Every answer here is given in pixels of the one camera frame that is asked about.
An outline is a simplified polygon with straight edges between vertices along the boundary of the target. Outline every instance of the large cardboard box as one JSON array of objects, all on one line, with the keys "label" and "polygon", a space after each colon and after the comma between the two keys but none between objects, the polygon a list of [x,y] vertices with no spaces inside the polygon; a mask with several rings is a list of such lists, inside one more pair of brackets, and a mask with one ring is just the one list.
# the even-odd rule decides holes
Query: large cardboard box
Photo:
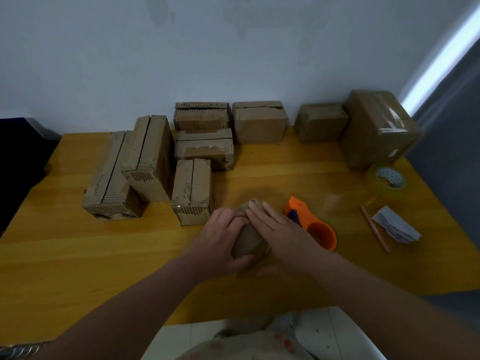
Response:
[{"label": "large cardboard box", "polygon": [[349,120],[339,103],[303,104],[295,131],[301,143],[331,142],[340,137]]},{"label": "large cardboard box", "polygon": [[179,131],[175,144],[175,159],[209,159],[212,170],[232,170],[234,165],[233,139],[231,129],[215,132]]},{"label": "large cardboard box", "polygon": [[279,101],[233,103],[237,144],[279,144],[288,121],[285,109]]},{"label": "large cardboard box", "polygon": [[417,123],[390,92],[354,90],[344,108],[350,122],[340,147],[352,170],[392,163],[421,137]]},{"label": "large cardboard box", "polygon": [[104,151],[100,152],[103,153],[100,163],[93,172],[82,203],[95,218],[105,221],[139,218],[147,206],[122,174],[122,161],[132,133],[111,133]]},{"label": "large cardboard box", "polygon": [[139,117],[122,173],[145,202],[168,202],[172,197],[175,143],[166,116]]},{"label": "large cardboard box", "polygon": [[[253,202],[261,211],[265,212],[260,202],[255,198],[238,207],[237,211],[245,213],[250,202]],[[251,223],[247,223],[241,228],[233,244],[231,254],[234,259],[242,258],[247,254],[253,255],[253,260],[250,262],[250,265],[252,265],[265,256],[267,249],[268,244],[265,239]]]},{"label": "large cardboard box", "polygon": [[173,123],[177,131],[229,128],[229,104],[226,102],[177,102]]},{"label": "large cardboard box", "polygon": [[182,226],[200,225],[208,221],[212,213],[212,193],[209,160],[178,161],[172,209]]}]

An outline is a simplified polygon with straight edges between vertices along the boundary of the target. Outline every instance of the person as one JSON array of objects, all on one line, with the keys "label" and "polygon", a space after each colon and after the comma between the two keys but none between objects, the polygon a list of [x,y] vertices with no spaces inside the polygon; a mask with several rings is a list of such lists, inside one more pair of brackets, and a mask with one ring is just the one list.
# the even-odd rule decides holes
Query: person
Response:
[{"label": "person", "polygon": [[[42,348],[34,360],[138,360],[175,308],[203,281],[245,268],[251,256],[231,258],[231,249],[249,221],[265,238],[279,266],[312,277],[336,300],[387,359],[480,359],[480,336],[422,299],[329,252],[296,223],[267,203],[267,213],[250,204],[243,213],[219,208],[191,246],[153,274],[85,315]],[[216,338],[180,359],[305,359],[289,320],[276,328]]]}]

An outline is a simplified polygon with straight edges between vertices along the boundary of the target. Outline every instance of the person's right arm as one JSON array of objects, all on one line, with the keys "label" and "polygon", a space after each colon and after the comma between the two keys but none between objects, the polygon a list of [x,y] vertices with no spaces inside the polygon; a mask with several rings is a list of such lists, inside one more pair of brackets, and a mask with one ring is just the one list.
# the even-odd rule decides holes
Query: person's right arm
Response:
[{"label": "person's right arm", "polygon": [[249,220],[279,263],[313,277],[387,359],[480,359],[480,335],[456,319],[325,250],[265,202],[268,214],[249,207]]}]

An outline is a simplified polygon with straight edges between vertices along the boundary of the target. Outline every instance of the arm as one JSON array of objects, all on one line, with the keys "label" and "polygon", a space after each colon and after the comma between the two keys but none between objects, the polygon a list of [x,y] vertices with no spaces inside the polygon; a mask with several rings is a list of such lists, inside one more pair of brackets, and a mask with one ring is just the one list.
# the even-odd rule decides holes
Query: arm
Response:
[{"label": "arm", "polygon": [[[422,299],[329,252],[265,202],[247,216],[281,264],[307,274],[388,359],[480,359],[480,335]],[[264,272],[276,272],[279,265]]]},{"label": "arm", "polygon": [[34,360],[138,360],[180,302],[202,281],[224,277],[252,259],[231,259],[243,213],[214,211],[192,245],[147,278],[114,296],[39,351]]}]

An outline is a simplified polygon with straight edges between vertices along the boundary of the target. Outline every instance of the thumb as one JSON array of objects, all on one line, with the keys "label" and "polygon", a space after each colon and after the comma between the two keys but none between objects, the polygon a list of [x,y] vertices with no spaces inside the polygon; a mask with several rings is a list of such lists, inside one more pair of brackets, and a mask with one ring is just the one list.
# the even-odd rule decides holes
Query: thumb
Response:
[{"label": "thumb", "polygon": [[280,266],[280,264],[271,264],[271,265],[264,266],[263,268],[260,268],[260,270],[257,272],[257,275],[258,276],[277,275],[283,272],[284,270]]},{"label": "thumb", "polygon": [[249,254],[242,256],[241,258],[232,260],[226,265],[226,269],[230,273],[240,272],[250,264],[253,258],[254,256]]}]

